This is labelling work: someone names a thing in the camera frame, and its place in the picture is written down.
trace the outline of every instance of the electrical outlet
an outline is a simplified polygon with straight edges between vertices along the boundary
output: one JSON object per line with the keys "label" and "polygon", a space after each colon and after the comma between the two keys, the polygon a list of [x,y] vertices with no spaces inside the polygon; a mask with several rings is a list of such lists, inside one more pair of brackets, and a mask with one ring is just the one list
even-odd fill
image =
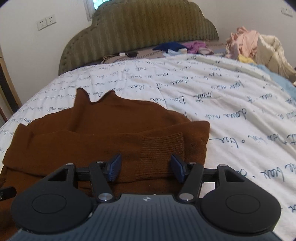
{"label": "electrical outlet", "polygon": [[36,23],[38,30],[41,30],[47,26],[45,18],[37,21]]}
{"label": "electrical outlet", "polygon": [[54,23],[56,23],[57,21],[55,20],[55,15],[50,15],[48,17],[46,17],[46,23],[47,23],[47,26],[48,25],[52,25]]}
{"label": "electrical outlet", "polygon": [[287,15],[293,17],[293,10],[291,8],[287,9]]}
{"label": "electrical outlet", "polygon": [[281,13],[284,14],[284,15],[287,15],[287,9],[286,8],[283,8],[281,7]]}

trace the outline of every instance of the upholstered headboard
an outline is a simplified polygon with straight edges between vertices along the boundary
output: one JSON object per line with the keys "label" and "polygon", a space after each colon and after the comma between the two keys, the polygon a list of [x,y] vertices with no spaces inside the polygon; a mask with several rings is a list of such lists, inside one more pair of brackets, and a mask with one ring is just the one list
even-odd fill
{"label": "upholstered headboard", "polygon": [[214,25],[187,0],[112,0],[95,12],[90,27],[65,47],[59,75],[104,56],[170,41],[218,40]]}

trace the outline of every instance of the black robotic base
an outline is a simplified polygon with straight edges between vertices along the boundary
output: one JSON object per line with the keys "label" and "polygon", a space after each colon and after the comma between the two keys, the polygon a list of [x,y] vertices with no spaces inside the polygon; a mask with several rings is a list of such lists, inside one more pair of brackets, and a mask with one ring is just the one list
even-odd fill
{"label": "black robotic base", "polygon": [[[274,240],[281,214],[278,201],[227,165],[204,169],[172,155],[179,182],[177,196],[122,194],[115,199],[107,182],[115,180],[121,155],[87,168],[68,163],[40,180],[12,203],[20,231],[16,240]],[[93,198],[77,181],[90,181]],[[215,189],[198,198],[202,183]]]}

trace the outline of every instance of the pink clothing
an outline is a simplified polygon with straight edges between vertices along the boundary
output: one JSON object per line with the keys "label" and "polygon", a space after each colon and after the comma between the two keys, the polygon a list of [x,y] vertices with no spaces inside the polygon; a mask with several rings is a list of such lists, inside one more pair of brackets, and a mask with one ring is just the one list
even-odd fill
{"label": "pink clothing", "polygon": [[237,59],[239,54],[254,58],[257,52],[259,33],[255,30],[248,31],[245,27],[237,28],[237,33],[231,33],[226,39],[227,54],[225,57]]}
{"label": "pink clothing", "polygon": [[187,48],[187,53],[198,53],[198,50],[200,48],[207,47],[207,45],[203,41],[191,41],[183,43],[182,45],[184,45]]}

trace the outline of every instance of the window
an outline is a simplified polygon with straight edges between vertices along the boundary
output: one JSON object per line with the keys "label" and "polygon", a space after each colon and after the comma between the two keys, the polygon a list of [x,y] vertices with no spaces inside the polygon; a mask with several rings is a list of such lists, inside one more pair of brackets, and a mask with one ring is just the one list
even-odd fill
{"label": "window", "polygon": [[84,7],[86,10],[87,20],[90,21],[94,12],[98,9],[98,7],[104,2],[108,2],[110,0],[83,0]]}
{"label": "window", "polygon": [[104,3],[104,2],[108,2],[108,1],[110,1],[110,0],[93,0],[93,2],[94,2],[94,9],[97,10],[98,7],[99,7],[102,3]]}

